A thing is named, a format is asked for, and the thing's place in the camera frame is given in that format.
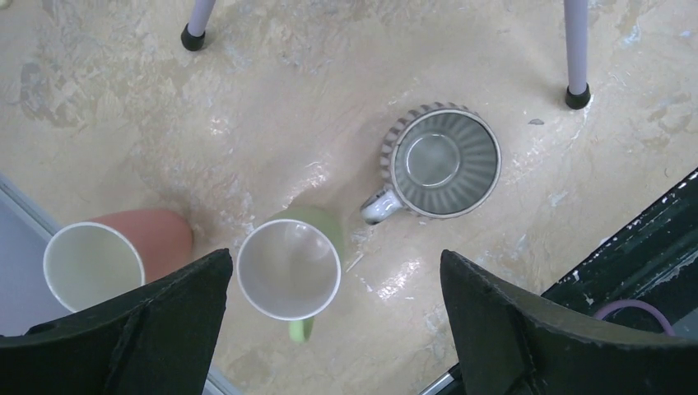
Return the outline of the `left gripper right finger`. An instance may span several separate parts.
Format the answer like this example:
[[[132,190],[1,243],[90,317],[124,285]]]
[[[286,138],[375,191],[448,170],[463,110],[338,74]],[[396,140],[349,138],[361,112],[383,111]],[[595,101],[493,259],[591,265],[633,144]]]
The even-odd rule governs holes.
[[[694,394],[696,342],[604,322],[458,253],[440,284],[467,394]]]

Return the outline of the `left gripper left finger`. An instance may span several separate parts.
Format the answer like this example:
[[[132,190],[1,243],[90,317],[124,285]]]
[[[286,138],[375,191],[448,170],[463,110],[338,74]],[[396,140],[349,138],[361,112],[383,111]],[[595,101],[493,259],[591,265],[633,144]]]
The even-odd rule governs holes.
[[[234,270],[218,249],[176,272],[1,340],[4,394],[200,394]]]

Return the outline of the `salmon pink mug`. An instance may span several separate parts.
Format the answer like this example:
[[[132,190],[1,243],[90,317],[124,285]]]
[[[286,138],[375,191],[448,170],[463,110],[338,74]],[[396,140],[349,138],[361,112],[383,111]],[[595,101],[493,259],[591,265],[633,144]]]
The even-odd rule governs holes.
[[[177,212],[121,211],[59,230],[43,273],[56,300],[76,313],[176,272],[192,253],[193,230]]]

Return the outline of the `light green mug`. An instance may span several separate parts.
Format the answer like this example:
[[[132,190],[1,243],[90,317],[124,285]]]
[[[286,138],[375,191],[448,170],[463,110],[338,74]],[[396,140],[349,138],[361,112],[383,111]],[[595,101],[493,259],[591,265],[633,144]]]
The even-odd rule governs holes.
[[[339,221],[318,207],[288,207],[269,217],[242,243],[236,259],[239,287],[260,313],[289,323],[298,343],[337,294],[344,239]]]

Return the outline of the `grey ribbed mug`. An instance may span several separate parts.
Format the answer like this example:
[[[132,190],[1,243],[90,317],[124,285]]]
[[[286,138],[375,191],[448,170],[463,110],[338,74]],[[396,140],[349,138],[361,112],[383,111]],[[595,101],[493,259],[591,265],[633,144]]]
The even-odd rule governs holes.
[[[377,225],[396,211],[446,220],[473,211],[500,177],[500,145],[464,105],[433,102],[409,110],[389,129],[379,153],[383,187],[361,206]]]

